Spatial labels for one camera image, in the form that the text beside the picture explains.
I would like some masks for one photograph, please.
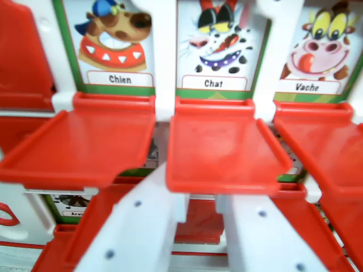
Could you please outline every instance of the red tray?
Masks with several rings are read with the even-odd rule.
[[[301,184],[283,184],[279,194],[271,199],[329,271],[353,272],[318,209],[305,201],[304,191]]]
[[[276,129],[321,190],[363,197],[363,126],[349,104],[275,103]]]
[[[71,272],[75,268],[65,267],[63,263],[64,249],[68,245],[75,225],[57,225],[54,229],[54,239],[47,243],[39,256],[32,272]]]
[[[0,163],[0,180],[31,189],[106,187],[146,160],[155,97],[85,95],[60,112]]]
[[[320,203],[348,256],[359,271],[363,271],[363,200],[339,200],[324,194]]]
[[[252,100],[176,99],[167,186],[196,194],[275,194],[292,163]]]

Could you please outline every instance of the cartoon dog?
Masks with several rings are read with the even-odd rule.
[[[125,11],[114,0],[96,0],[87,23],[75,25],[83,36],[79,59],[107,71],[137,72],[146,69],[140,44],[151,30],[146,13]]]
[[[333,76],[336,80],[348,76],[346,62],[349,56],[348,34],[355,31],[353,25],[358,17],[348,20],[350,11],[347,2],[338,2],[332,9],[323,8],[316,15],[310,13],[309,23],[302,29],[307,35],[289,55],[281,79],[290,73],[303,79],[325,80]]]
[[[194,50],[199,55],[201,64],[197,65],[195,71],[202,72],[204,67],[210,67],[218,71],[222,67],[230,66],[239,60],[240,64],[247,63],[242,52],[242,44],[246,38],[241,35],[241,30],[246,26],[250,8],[246,4],[240,19],[237,22],[235,9],[237,0],[227,0],[222,6],[214,7],[212,0],[200,0],[202,13],[197,22],[199,33],[188,40],[188,48],[181,56]],[[237,73],[239,67],[229,68],[229,73]]]

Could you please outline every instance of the small illustration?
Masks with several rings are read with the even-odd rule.
[[[362,53],[360,17],[348,1],[304,7],[278,92],[339,95]]]
[[[178,1],[178,88],[248,91],[267,20],[238,0]]]
[[[247,24],[250,7],[245,5],[237,20],[236,3],[237,0],[227,0],[222,6],[214,7],[212,0],[200,0],[202,13],[197,22],[200,34],[183,41],[188,43],[188,47],[181,54],[181,57],[187,55],[190,50],[198,53],[201,64],[195,67],[197,73],[207,68],[218,71],[224,66],[231,66],[236,60],[240,64],[247,63],[241,46],[236,45],[246,42],[240,32]],[[229,73],[235,74],[239,70],[238,66],[233,66]]]
[[[151,30],[146,13],[125,10],[114,0],[96,0],[88,21],[74,27],[83,36],[79,59],[106,71],[138,72],[146,69],[145,52],[140,41]]]
[[[82,216],[90,203],[91,197],[91,195],[51,195],[53,203],[61,216]]]
[[[354,23],[358,19],[355,16],[348,20],[349,13],[348,2],[339,2],[316,14],[311,11],[310,21],[302,26],[307,34],[290,53],[281,79],[290,73],[317,80],[326,80],[330,75],[336,80],[346,78],[350,52],[348,35],[355,31]]]

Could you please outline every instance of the red plastic flap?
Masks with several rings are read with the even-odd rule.
[[[296,193],[297,198],[292,198],[290,188],[285,189],[286,187],[282,187],[278,197],[272,197],[272,201],[305,242],[311,246],[328,270],[354,271],[315,205],[301,197],[305,192],[301,191],[301,195]]]
[[[48,118],[0,117],[0,147],[4,154],[48,120]]]
[[[214,200],[191,199],[187,221],[176,229],[176,243],[218,244],[224,230],[223,216]]]
[[[291,161],[252,100],[176,100],[167,185],[199,194],[275,194]]]
[[[31,10],[0,0],[0,107],[52,109],[53,78]]]
[[[75,267],[86,252],[104,222],[109,217],[114,204],[118,203],[135,185],[111,185],[92,198],[73,238],[65,249],[65,265]]]
[[[338,200],[323,194],[324,213],[344,243],[348,256],[363,271],[363,200]]]
[[[57,225],[54,229],[54,239],[47,243],[32,272],[71,272],[74,267],[65,267],[63,263],[64,250],[67,247],[76,226]]]
[[[322,191],[363,197],[363,126],[348,104],[280,103],[275,127]]]
[[[0,180],[32,189],[106,187],[146,160],[155,97],[77,94],[0,163]]]

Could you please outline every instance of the plastic toy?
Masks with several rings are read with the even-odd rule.
[[[4,33],[12,35],[20,48],[25,41],[31,45],[37,58],[28,55],[27,61],[41,71],[30,76],[19,59],[9,67],[0,64],[10,74],[0,76],[0,83],[5,82],[0,95],[7,97],[0,126],[14,128],[0,137],[5,146],[0,162],[0,240],[7,246],[46,244],[33,268],[38,272],[50,267],[167,271],[169,256],[181,254],[177,251],[227,253],[230,271],[354,271],[343,244],[350,260],[363,270],[363,72],[351,59],[360,56],[361,43],[355,48],[348,44],[348,39],[354,44],[361,41],[362,5],[339,1],[321,9],[320,2],[308,0],[228,0],[220,5],[188,0],[201,11],[195,25],[199,36],[188,39],[199,56],[197,66],[190,63],[191,73],[207,71],[202,82],[214,92],[201,97],[199,83],[187,82],[184,88],[185,77],[180,76],[183,52],[177,46],[182,42],[177,37],[177,14],[187,0],[179,1],[97,0],[83,5],[82,20],[75,22],[67,0],[0,0],[0,26],[2,20],[15,18],[17,26],[27,30],[24,37]],[[293,49],[299,36],[296,29],[301,29],[309,9],[315,12],[302,27],[307,39]],[[263,56],[246,58],[245,51],[260,48],[235,45],[247,42],[237,42],[237,36],[246,39],[240,36],[242,28],[253,16],[261,18],[269,35],[259,36]],[[121,21],[128,29],[118,29]],[[224,40],[213,40],[212,34]],[[208,54],[203,47],[210,43],[216,48]],[[138,48],[140,55],[135,51],[114,55],[128,46]],[[19,51],[11,44],[0,47],[9,50],[8,60]],[[322,48],[330,52],[333,67],[316,65],[326,57]],[[138,61],[128,66],[132,57]],[[222,83],[224,79],[213,73],[242,75],[242,70],[233,69],[237,58],[251,68],[248,86],[238,83],[237,91],[246,91],[245,95],[223,99],[227,92],[222,95],[215,89],[227,81]],[[17,68],[31,84],[17,83]],[[153,71],[151,80],[142,75],[145,69]],[[318,70],[326,73],[311,75]],[[297,93],[280,87],[291,75],[299,77],[293,79]],[[332,84],[338,82],[339,88],[326,85],[328,77],[335,78]],[[127,85],[128,78],[143,84],[120,91],[92,85],[105,80]],[[13,89],[10,95],[7,86]],[[198,89],[194,96],[191,86]],[[320,103],[312,100],[310,92],[322,89],[328,92],[319,94]],[[327,93],[332,99],[324,96]],[[116,178],[143,167],[147,157],[155,158],[155,143],[155,171],[142,181]],[[295,157],[309,174],[295,184],[279,183]],[[54,200],[69,207],[72,196],[93,197],[75,227],[57,225],[41,194],[62,195]],[[316,203],[336,232],[329,229]],[[216,245],[191,249],[193,243]]]

